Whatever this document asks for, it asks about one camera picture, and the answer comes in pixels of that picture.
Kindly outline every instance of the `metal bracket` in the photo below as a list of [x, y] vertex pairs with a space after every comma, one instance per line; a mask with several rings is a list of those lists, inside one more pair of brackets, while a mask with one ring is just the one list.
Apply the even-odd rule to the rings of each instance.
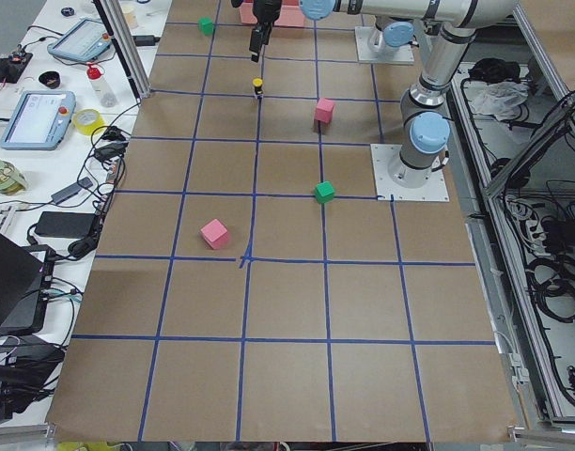
[[[427, 183], [420, 188], [406, 188], [392, 180], [388, 174], [388, 163], [400, 151], [400, 145], [372, 144], [373, 173], [375, 189], [379, 200], [411, 200], [417, 202], [448, 202], [448, 190], [442, 171], [431, 173]], [[436, 158], [434, 167], [440, 164]]]
[[383, 63], [383, 64], [398, 64], [398, 65], [408, 65], [414, 64], [415, 60], [412, 55], [412, 49], [410, 45], [403, 45], [397, 49], [386, 49], [386, 52], [382, 54], [375, 54], [371, 52], [367, 42], [369, 36], [373, 32], [374, 27], [372, 26], [357, 26], [354, 28], [354, 35], [356, 37], [356, 50], [359, 55], [360, 63]]
[[510, 428], [509, 435], [517, 443], [575, 450], [575, 434], [560, 430], [527, 430]]

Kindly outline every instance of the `tape roll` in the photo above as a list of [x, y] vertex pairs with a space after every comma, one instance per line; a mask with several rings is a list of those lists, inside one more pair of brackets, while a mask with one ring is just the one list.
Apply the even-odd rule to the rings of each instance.
[[104, 131], [105, 122], [98, 110], [81, 110], [74, 114], [72, 123], [79, 133], [91, 136]]

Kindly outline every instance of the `green cube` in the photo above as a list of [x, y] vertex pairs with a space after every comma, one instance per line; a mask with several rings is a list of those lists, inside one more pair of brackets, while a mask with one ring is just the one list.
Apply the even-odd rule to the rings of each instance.
[[332, 200], [335, 196], [335, 189], [329, 181], [323, 181], [315, 187], [315, 198], [320, 204]]
[[214, 23], [210, 17], [202, 17], [197, 21], [197, 27], [205, 36], [209, 36], [214, 32]]

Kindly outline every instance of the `yellow object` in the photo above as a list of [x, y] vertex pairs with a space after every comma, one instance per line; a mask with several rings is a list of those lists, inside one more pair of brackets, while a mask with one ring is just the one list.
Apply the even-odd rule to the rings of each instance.
[[57, 451], [118, 451], [120, 445], [117, 442], [62, 442]]
[[81, 110], [72, 117], [72, 123], [80, 133], [87, 136], [103, 132], [106, 125], [98, 110]]

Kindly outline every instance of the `pink cube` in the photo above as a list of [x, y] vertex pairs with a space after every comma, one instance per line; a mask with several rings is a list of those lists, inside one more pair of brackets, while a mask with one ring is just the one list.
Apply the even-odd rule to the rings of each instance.
[[315, 108], [315, 120], [320, 120], [321, 122], [329, 124], [334, 116], [334, 107], [334, 101], [321, 98], [317, 102], [317, 107]]
[[[254, 24], [258, 19], [252, 13], [252, 0], [245, 0], [240, 6], [241, 23]], [[275, 22], [277, 26], [304, 27], [304, 15], [298, 6], [298, 0], [284, 0], [281, 15]]]
[[229, 231], [218, 219], [213, 219], [200, 229], [200, 234], [212, 249], [221, 249], [229, 242]]

